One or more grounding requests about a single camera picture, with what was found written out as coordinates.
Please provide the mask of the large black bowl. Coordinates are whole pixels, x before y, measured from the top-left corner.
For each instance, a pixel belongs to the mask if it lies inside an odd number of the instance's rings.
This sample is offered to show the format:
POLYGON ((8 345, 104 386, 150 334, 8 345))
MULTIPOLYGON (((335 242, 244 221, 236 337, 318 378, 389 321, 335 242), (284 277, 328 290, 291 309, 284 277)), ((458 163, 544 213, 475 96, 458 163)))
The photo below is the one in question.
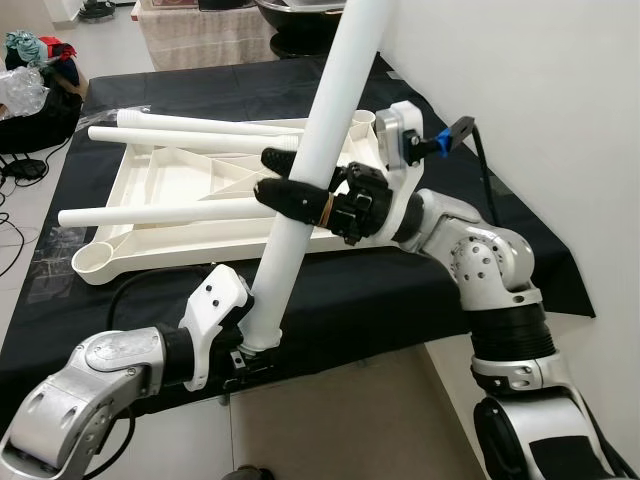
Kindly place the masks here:
POLYGON ((324 58, 332 47, 346 0, 253 0, 275 29, 270 49, 280 59, 324 58))

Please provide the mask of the black round floor object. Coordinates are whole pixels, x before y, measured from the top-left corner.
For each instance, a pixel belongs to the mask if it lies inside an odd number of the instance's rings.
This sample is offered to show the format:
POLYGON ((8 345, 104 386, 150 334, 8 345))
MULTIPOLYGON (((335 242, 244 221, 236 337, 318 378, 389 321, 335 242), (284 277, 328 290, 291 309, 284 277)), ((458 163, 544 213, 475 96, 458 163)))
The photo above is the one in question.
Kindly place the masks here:
POLYGON ((116 5, 111 0, 83 0, 77 20, 86 24, 109 22, 115 18, 116 5))

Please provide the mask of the clear crumpled plastic bag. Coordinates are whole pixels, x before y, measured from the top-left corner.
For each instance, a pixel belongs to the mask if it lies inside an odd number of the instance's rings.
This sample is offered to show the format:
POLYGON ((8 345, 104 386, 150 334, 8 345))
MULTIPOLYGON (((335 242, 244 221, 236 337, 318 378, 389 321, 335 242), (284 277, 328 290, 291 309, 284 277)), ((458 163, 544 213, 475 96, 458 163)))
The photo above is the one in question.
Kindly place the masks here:
POLYGON ((0 122, 44 110, 49 87, 38 70, 18 67, 0 72, 0 122))

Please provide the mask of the beige cloth covered shelf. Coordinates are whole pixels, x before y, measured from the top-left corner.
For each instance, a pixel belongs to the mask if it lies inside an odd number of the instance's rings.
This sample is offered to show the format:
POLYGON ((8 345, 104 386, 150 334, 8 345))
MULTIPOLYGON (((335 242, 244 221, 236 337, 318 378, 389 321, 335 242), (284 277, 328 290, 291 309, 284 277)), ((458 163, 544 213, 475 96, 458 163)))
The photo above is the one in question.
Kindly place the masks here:
POLYGON ((132 12, 156 70, 225 67, 274 61, 275 29, 252 3, 246 8, 202 12, 196 6, 159 6, 137 0, 132 12))

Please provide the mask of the teal cloth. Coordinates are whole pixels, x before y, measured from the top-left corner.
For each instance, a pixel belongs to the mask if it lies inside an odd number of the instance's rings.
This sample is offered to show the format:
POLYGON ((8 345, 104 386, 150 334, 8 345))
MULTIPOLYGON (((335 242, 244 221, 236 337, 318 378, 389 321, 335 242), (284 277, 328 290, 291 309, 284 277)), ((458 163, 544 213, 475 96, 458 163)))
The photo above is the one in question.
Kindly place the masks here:
POLYGON ((26 29, 5 33, 4 40, 6 49, 17 52, 19 58, 27 63, 49 59, 49 46, 35 33, 26 29))

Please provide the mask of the white plastic children table top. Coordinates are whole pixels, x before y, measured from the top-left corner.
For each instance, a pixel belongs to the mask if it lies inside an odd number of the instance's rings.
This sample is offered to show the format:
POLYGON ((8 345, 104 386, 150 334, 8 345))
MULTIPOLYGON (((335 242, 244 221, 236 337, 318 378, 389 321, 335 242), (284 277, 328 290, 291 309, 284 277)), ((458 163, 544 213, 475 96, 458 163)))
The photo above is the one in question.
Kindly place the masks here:
MULTIPOLYGON (((306 120, 246 122, 305 129, 306 120)), ((224 154, 196 148, 116 143, 124 148, 109 196, 100 207, 184 204, 220 198, 253 198, 253 187, 273 172, 259 154, 224 154)), ((257 259, 273 218, 110 225, 72 257, 79 278, 91 285, 131 271, 257 259)))

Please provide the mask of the black bag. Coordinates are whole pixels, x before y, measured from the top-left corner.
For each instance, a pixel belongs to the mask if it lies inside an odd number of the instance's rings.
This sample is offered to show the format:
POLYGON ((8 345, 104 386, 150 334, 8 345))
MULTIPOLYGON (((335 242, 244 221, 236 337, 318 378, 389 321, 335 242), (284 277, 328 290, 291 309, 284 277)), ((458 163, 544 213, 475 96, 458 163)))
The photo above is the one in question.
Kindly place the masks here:
POLYGON ((0 120, 0 154, 32 154, 60 145, 76 131, 83 97, 61 86, 52 74, 44 78, 49 87, 44 109, 0 120))

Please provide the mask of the black tablecloth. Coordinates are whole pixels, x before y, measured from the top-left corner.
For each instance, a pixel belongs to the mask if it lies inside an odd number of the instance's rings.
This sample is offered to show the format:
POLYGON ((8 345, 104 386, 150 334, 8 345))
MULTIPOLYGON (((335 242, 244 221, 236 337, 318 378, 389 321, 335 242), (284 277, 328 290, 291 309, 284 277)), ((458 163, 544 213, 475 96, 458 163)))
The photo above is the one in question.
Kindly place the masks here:
MULTIPOLYGON (((323 67, 324 60, 294 59, 99 77, 88 82, 84 115, 150 105, 155 113, 229 122, 301 118, 310 110, 323 67)), ((358 108, 378 110, 410 100, 424 111, 430 132, 444 128, 447 122, 435 115, 420 93, 407 86, 398 72, 388 73, 392 68, 380 58, 375 60, 358 108)), ((55 227, 60 207, 99 206, 108 198, 109 177, 114 177, 124 148, 88 141, 84 133, 70 142, 35 251, 55 227)), ((479 177, 474 155, 454 151, 444 159, 428 160, 420 186, 485 210, 479 177)), ((495 201, 500 225, 516 230, 532 246, 536 255, 532 282, 541 289, 547 310, 595 316, 568 247, 515 195, 497 195, 495 201)), ((28 270, 13 314, 0 314, 0 319, 9 320, 0 347, 0 410, 14 410, 47 375, 65 365, 78 343, 101 332, 116 288, 133 276, 125 274, 106 285, 88 285, 77 278, 67 296, 27 303, 28 270)), ((179 271, 131 285, 116 308, 114 328, 177 325, 189 294, 202 278, 179 271)), ((468 333, 448 271, 396 248, 308 253, 294 288, 282 324, 280 358, 273 369, 247 381, 244 388, 468 333)), ((154 413, 224 392, 230 390, 206 387, 187 392, 179 385, 136 408, 154 413)))

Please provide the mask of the black power adapter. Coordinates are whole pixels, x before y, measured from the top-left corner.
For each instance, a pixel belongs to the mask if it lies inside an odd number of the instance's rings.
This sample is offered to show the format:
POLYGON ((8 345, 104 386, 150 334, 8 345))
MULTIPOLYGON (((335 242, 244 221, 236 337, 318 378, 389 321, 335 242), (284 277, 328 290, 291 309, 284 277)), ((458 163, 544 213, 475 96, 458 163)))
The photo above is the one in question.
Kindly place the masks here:
POLYGON ((41 182, 49 173, 49 164, 44 160, 22 157, 9 163, 0 163, 0 177, 12 178, 20 186, 31 186, 41 182))

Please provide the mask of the red bag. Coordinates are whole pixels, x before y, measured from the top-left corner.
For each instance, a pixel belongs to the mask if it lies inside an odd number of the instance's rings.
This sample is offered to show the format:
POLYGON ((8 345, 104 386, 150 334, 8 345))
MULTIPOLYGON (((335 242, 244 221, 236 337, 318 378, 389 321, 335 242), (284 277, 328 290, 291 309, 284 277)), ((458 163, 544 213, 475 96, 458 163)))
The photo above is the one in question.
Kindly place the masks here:
POLYGON ((63 42, 58 37, 41 36, 38 41, 44 46, 46 63, 59 63, 76 58, 78 52, 73 45, 63 42))

